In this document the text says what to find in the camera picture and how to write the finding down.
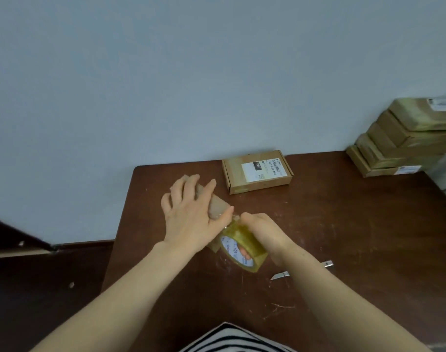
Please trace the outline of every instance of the small cardboard box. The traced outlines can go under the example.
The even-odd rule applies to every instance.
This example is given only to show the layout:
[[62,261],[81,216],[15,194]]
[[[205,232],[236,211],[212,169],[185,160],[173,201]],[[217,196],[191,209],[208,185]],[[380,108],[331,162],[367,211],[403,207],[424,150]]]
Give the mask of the small cardboard box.
[[383,129],[386,135],[396,147],[427,146],[446,143],[446,131],[409,131],[393,115],[386,110],[376,123]]
[[405,158],[385,158],[371,138],[366,134],[360,135],[355,145],[360,150],[363,157],[367,160],[372,169],[390,168],[393,166],[421,165],[430,168],[437,163],[443,155],[405,157]]
[[395,99],[389,110],[409,131],[446,130],[446,98]]
[[289,184],[294,176],[280,151],[223,159],[222,164],[230,194]]
[[353,160],[353,163],[356,165],[364,178],[371,176],[395,176],[398,174],[413,174],[421,170],[421,167],[419,165],[372,169],[368,165],[366,159],[363,158],[363,156],[361,155],[357,146],[351,145],[347,148],[346,152],[351,160]]
[[368,136],[383,154],[384,158],[406,158],[443,155],[446,143],[435,143],[422,146],[397,147],[380,125],[374,122],[367,130]]

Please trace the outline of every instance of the forearm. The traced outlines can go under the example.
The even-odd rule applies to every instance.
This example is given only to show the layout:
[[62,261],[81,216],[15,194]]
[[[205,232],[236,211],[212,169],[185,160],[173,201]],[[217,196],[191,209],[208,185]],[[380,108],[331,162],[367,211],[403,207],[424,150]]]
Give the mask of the forearm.
[[183,247],[156,244],[135,267],[33,351],[127,351],[162,291],[191,257]]
[[341,351],[429,351],[402,326],[293,245],[283,262],[327,336]]

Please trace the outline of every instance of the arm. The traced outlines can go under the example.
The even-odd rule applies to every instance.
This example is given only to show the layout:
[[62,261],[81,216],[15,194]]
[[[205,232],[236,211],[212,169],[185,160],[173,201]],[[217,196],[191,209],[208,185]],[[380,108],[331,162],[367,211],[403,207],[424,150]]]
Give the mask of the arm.
[[163,290],[231,222],[234,207],[218,220],[208,218],[208,205],[216,182],[212,180],[195,200],[198,176],[179,179],[165,194],[166,236],[114,285],[71,317],[32,352],[128,351]]
[[266,214],[243,213],[241,222],[267,249],[275,264],[290,272],[298,291],[340,351],[430,351],[291,241]]

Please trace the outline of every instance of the table surface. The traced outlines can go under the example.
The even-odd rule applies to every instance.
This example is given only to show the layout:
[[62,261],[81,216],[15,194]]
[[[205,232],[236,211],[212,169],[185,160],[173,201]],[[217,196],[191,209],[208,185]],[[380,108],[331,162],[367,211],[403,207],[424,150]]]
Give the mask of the table surface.
[[[344,152],[286,159],[290,185],[238,195],[228,195],[219,160],[137,167],[102,290],[163,239],[163,193],[200,174],[237,213],[265,212],[332,260],[333,274],[421,341],[446,342],[446,196],[425,173],[362,178]],[[280,271],[267,259],[249,273],[205,248],[158,299],[131,351],[178,351],[223,321],[299,351],[333,350],[291,278],[270,281]]]

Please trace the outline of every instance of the person's right hand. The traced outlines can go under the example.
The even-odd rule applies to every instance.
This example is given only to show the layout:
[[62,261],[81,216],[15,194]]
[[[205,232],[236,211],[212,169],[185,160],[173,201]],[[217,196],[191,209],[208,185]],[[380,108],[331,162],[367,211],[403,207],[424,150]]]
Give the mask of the person's right hand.
[[254,234],[274,263],[282,266],[285,251],[295,245],[291,238],[266,213],[243,213],[241,223]]

